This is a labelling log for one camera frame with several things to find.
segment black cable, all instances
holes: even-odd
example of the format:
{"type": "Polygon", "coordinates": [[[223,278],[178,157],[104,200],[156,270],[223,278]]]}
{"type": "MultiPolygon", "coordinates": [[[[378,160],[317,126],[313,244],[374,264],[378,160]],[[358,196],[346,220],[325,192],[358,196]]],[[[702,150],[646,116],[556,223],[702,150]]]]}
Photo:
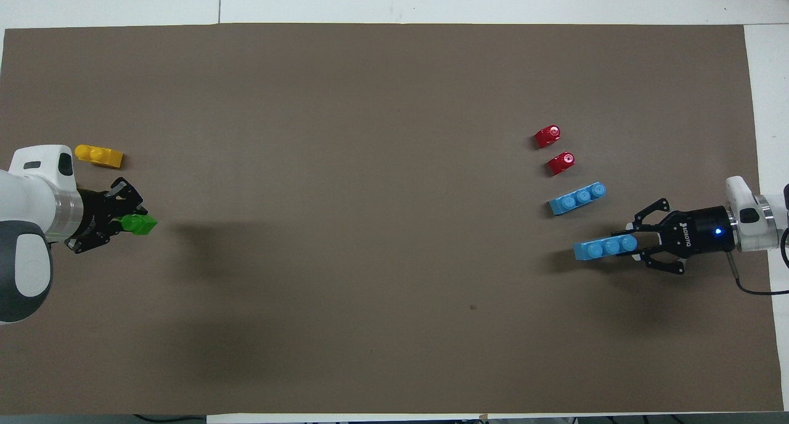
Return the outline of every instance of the black cable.
{"type": "Polygon", "coordinates": [[[787,259],[787,236],[789,236],[789,228],[784,230],[783,235],[781,235],[781,258],[783,258],[783,264],[789,269],[789,259],[787,259]]]}
{"type": "Polygon", "coordinates": [[[203,416],[178,416],[177,418],[164,418],[164,419],[147,418],[146,416],[136,415],[136,414],[134,414],[134,416],[147,422],[180,422],[180,421],[192,421],[192,420],[205,421],[205,418],[203,416]]]}
{"type": "MultiPolygon", "coordinates": [[[[783,236],[781,236],[781,244],[786,245],[786,237],[787,231],[785,230],[783,236]]],[[[786,255],[786,249],[781,247],[781,255],[786,255]]],[[[759,296],[775,296],[775,295],[789,295],[789,290],[780,290],[780,291],[753,291],[748,290],[746,287],[743,287],[742,284],[739,282],[739,271],[737,270],[737,265],[735,265],[735,258],[732,256],[732,252],[726,252],[726,258],[729,260],[729,267],[732,267],[732,274],[735,276],[735,283],[737,283],[737,287],[741,289],[743,292],[746,292],[749,295],[759,295],[759,296]]]]}

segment yellow lego brick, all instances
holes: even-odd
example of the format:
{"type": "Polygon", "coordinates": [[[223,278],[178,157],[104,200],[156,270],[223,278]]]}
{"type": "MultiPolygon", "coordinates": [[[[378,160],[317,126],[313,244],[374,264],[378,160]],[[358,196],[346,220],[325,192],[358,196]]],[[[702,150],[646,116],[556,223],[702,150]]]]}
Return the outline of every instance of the yellow lego brick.
{"type": "Polygon", "coordinates": [[[123,153],[119,151],[84,144],[77,145],[74,154],[76,159],[96,165],[112,166],[112,168],[121,168],[121,160],[123,159],[123,153]]]}

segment lego brick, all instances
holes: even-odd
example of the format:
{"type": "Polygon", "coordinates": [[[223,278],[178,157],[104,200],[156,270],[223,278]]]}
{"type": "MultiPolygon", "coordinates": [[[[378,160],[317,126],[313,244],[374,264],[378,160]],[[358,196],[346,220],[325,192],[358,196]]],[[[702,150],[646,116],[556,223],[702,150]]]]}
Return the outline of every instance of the lego brick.
{"type": "Polygon", "coordinates": [[[77,145],[74,155],[76,159],[95,165],[112,166],[112,168],[121,168],[121,160],[123,160],[123,153],[119,151],[85,144],[77,145]]]}
{"type": "Polygon", "coordinates": [[[633,235],[611,236],[610,238],[593,239],[592,241],[577,242],[573,244],[575,259],[590,261],[606,256],[617,255],[636,250],[639,242],[633,235]]]}
{"type": "Polygon", "coordinates": [[[561,136],[562,130],[560,130],[558,126],[552,124],[551,126],[546,126],[544,129],[536,132],[534,138],[538,142],[538,145],[540,145],[540,148],[543,149],[550,144],[553,144],[555,141],[560,140],[561,136]]]}
{"type": "Polygon", "coordinates": [[[593,200],[600,199],[605,196],[605,185],[595,182],[592,185],[584,186],[574,192],[565,194],[564,196],[557,197],[554,200],[549,200],[550,209],[553,214],[558,216],[567,211],[575,210],[581,205],[589,204],[593,200]]]}
{"type": "Polygon", "coordinates": [[[158,222],[151,215],[126,215],[121,218],[121,227],[133,235],[147,235],[158,222]]]}
{"type": "Polygon", "coordinates": [[[550,166],[550,170],[553,171],[554,175],[560,174],[565,169],[575,165],[575,156],[571,152],[563,152],[547,161],[547,165],[550,166]]]}

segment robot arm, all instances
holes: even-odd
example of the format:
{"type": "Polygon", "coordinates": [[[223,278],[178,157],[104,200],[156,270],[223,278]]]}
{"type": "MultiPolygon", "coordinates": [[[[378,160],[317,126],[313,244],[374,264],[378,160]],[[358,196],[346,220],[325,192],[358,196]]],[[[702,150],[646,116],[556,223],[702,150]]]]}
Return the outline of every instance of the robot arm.
{"type": "Polygon", "coordinates": [[[82,253],[125,225],[146,234],[155,220],[142,202],[123,177],[110,191],[77,189],[67,146],[17,150],[8,171],[0,169],[0,325],[25,319],[47,297],[52,243],[82,253]]]}
{"type": "Polygon", "coordinates": [[[685,261],[692,255],[722,251],[727,253],[738,286],[755,295],[778,295],[783,292],[753,292],[739,285],[739,276],[732,258],[732,250],[769,250],[780,247],[786,259],[787,224],[789,224],[789,185],[783,194],[754,194],[740,176],[726,179],[726,205],[693,211],[671,211],[668,200],[659,199],[635,214],[626,230],[612,235],[654,232],[658,245],[620,253],[643,261],[647,267],[682,275],[685,261]],[[670,211],[658,224],[644,224],[646,216],[654,211],[670,211]],[[675,261],[664,262],[653,258],[657,253],[668,252],[675,261]]]}

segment white table surface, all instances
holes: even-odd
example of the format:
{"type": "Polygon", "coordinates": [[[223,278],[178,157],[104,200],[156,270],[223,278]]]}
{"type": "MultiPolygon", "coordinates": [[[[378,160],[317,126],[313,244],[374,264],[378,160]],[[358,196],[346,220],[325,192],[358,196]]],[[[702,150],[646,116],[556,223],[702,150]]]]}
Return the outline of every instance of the white table surface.
{"type": "MultiPolygon", "coordinates": [[[[750,184],[753,190],[758,186],[764,194],[779,194],[789,183],[786,164],[789,0],[0,0],[0,28],[229,22],[746,25],[760,179],[750,184]]],[[[769,266],[772,289],[789,289],[789,270],[783,266],[777,250],[769,253],[769,266]]],[[[775,297],[772,302],[783,404],[789,410],[789,295],[775,297]]],[[[480,414],[486,412],[490,410],[479,410],[480,414]]],[[[209,422],[339,422],[478,416],[240,414],[210,416],[209,422]]],[[[555,414],[488,416],[493,419],[555,414]]]]}

